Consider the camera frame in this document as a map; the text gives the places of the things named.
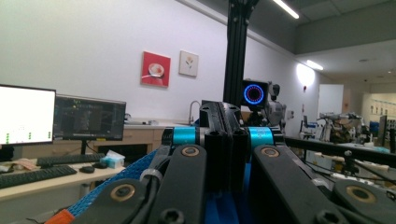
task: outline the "black keyboard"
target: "black keyboard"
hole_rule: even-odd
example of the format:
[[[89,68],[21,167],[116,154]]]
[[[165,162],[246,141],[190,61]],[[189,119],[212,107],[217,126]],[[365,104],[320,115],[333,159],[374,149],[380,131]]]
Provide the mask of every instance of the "black keyboard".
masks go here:
[[[66,175],[74,175],[76,173],[77,171],[75,169],[71,168],[70,166],[63,165],[20,174],[0,175],[0,189],[34,183],[37,181]]]
[[[37,166],[52,166],[61,164],[73,164],[84,162],[98,162],[105,156],[104,153],[86,154],[86,155],[66,155],[57,157],[40,157],[37,158]]]

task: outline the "black beam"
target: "black beam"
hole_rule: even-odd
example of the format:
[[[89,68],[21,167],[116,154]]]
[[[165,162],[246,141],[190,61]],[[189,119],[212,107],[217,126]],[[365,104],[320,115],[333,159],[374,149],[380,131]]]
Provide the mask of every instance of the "black beam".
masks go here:
[[[297,147],[304,150],[322,152],[326,155],[345,157],[345,152],[352,152],[352,158],[360,161],[370,161],[374,163],[388,165],[396,168],[396,155],[391,153],[377,152],[370,149],[357,147],[346,147],[335,145],[333,143],[324,143],[319,141],[308,141],[298,138],[285,137],[285,143],[288,147]]]
[[[259,0],[230,0],[223,102],[241,106],[249,18]]]

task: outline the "white wall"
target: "white wall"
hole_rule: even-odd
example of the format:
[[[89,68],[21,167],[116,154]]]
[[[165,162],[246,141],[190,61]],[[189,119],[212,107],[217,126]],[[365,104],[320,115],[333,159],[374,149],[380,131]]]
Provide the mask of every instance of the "white wall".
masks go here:
[[[222,100],[227,27],[176,1],[3,0],[0,2],[0,83],[56,89],[62,94],[121,100],[134,118],[187,120],[193,100]],[[272,80],[278,101],[317,114],[316,74],[303,92],[297,62],[262,38],[247,40],[245,77]],[[198,76],[178,74],[179,52],[199,55]],[[143,51],[171,58],[170,84],[140,84]]]

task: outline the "faucet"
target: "faucet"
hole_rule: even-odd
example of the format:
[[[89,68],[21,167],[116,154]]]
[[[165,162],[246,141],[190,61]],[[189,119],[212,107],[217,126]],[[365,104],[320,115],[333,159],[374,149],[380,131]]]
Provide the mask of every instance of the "faucet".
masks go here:
[[[197,103],[199,106],[201,106],[201,104],[198,101],[192,101],[190,104],[190,113],[189,113],[189,125],[191,125],[194,122],[194,117],[191,115],[191,110],[192,110],[192,105],[194,103]]]

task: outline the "red picture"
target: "red picture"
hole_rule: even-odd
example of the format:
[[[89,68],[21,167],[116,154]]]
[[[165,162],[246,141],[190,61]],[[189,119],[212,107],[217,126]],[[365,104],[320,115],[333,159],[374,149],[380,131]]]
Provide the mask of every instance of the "red picture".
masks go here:
[[[144,51],[141,83],[168,87],[170,66],[170,58]]]

